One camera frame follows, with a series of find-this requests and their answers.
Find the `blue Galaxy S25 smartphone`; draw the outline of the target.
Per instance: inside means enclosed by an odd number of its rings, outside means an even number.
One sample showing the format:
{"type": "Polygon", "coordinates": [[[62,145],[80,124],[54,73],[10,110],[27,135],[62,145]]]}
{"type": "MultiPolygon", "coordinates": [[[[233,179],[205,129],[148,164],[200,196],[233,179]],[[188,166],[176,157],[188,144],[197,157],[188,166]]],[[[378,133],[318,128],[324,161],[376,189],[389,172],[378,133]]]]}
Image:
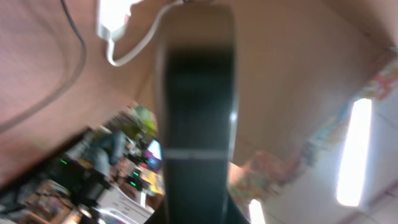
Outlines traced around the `blue Galaxy S25 smartphone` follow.
{"type": "Polygon", "coordinates": [[[234,18],[228,6],[170,8],[157,34],[155,102],[166,223],[223,223],[236,114],[234,18]]]}

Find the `white power strip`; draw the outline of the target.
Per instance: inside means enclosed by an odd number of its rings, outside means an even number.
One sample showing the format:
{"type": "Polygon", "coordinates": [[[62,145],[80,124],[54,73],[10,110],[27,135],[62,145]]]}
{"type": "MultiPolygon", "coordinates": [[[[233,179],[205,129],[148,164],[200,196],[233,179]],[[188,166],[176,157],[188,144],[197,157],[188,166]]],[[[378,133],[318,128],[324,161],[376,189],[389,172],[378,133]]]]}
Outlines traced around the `white power strip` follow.
{"type": "Polygon", "coordinates": [[[97,0],[96,34],[103,40],[120,39],[131,17],[132,5],[142,0],[97,0]]]}

